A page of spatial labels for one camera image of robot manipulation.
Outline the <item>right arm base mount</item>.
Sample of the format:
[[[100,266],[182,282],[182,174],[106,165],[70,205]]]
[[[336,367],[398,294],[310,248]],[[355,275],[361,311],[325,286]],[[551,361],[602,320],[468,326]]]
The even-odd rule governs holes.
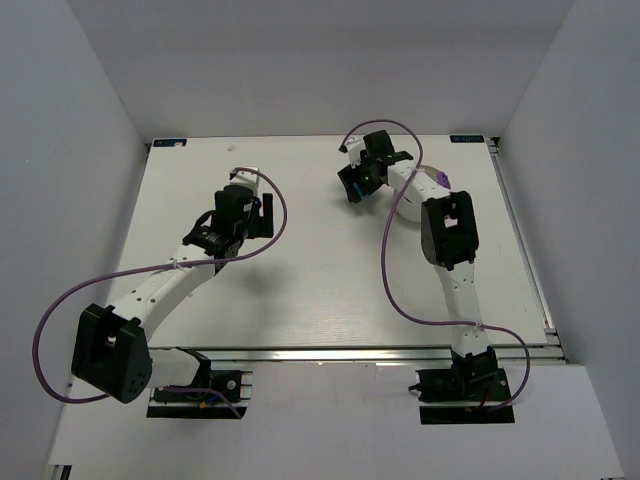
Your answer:
[[[497,406],[511,397],[505,371],[471,384],[449,369],[421,369],[408,387],[419,404],[422,425],[501,425],[514,424],[511,406]]]

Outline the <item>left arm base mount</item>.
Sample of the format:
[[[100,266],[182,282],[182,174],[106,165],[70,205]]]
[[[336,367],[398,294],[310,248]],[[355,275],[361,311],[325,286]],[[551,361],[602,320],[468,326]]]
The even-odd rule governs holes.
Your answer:
[[[216,364],[192,349],[151,352],[150,419],[240,420],[251,398],[253,373]]]

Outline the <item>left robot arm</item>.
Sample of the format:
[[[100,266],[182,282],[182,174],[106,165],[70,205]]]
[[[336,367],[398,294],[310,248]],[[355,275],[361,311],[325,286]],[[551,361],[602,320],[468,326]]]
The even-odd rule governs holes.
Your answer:
[[[238,256],[248,239],[274,235],[273,196],[230,184],[214,195],[182,239],[165,270],[106,307],[81,314],[71,363],[72,374],[124,403],[146,389],[202,390],[209,360],[194,350],[153,350],[148,342],[161,323],[199,286]]]

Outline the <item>yellow-green and teal long lego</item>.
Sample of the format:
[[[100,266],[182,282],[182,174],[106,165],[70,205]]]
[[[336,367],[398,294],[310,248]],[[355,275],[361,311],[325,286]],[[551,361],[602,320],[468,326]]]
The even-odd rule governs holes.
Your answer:
[[[353,188],[360,199],[367,198],[371,195],[370,189],[358,183],[353,184]]]

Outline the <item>purple lego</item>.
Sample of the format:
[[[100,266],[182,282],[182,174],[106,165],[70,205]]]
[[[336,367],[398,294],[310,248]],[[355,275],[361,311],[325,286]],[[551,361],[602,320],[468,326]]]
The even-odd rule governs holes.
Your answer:
[[[436,175],[436,182],[444,188],[450,187],[448,176],[444,172],[439,172]]]

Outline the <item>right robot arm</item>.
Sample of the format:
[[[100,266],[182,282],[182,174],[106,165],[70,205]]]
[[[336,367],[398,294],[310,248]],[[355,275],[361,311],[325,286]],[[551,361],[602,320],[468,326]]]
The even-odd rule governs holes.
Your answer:
[[[445,297],[455,367],[474,380],[493,374],[497,358],[481,326],[475,287],[479,236],[469,193],[452,191],[443,171],[397,151],[384,130],[350,136],[339,151],[349,158],[349,165],[338,172],[349,202],[358,203],[388,186],[394,190],[400,216],[420,224],[423,255],[434,267]]]

